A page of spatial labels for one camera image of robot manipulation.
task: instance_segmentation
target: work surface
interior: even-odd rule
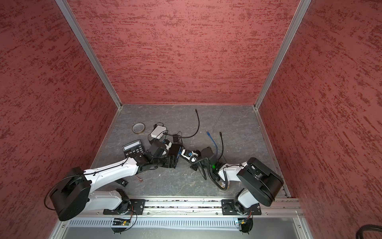
[[[219,132],[223,134],[224,158],[229,164],[242,163],[250,157],[256,157],[274,170],[273,162],[267,152],[255,113],[251,106],[191,106],[191,105],[124,105],[112,134],[102,151],[101,157],[93,167],[101,167],[124,159],[122,146],[140,139],[145,149],[150,147],[147,136],[153,125],[162,122],[170,134],[182,131],[183,136],[194,134],[197,129],[195,108],[200,118],[198,133],[189,139],[183,139],[183,145],[189,150],[202,150],[210,146],[215,152],[215,145],[206,134],[212,135],[212,128],[223,112],[214,128],[214,138],[221,148]],[[135,123],[144,123],[146,130],[137,135],[132,131]],[[109,191],[123,188],[127,195],[133,196],[186,196],[186,197],[234,197],[242,188],[241,182],[230,182],[227,191],[219,190],[207,178],[204,180],[199,171],[190,168],[190,164],[179,158],[175,169],[159,167],[125,178],[129,184],[123,188],[113,182],[99,190]]]

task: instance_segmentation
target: blue object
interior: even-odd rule
[[[215,143],[214,139],[211,137],[210,132],[207,131],[207,135],[210,137],[210,139],[212,140],[212,142],[215,144],[215,147],[216,147],[215,156],[217,157],[217,144]]]

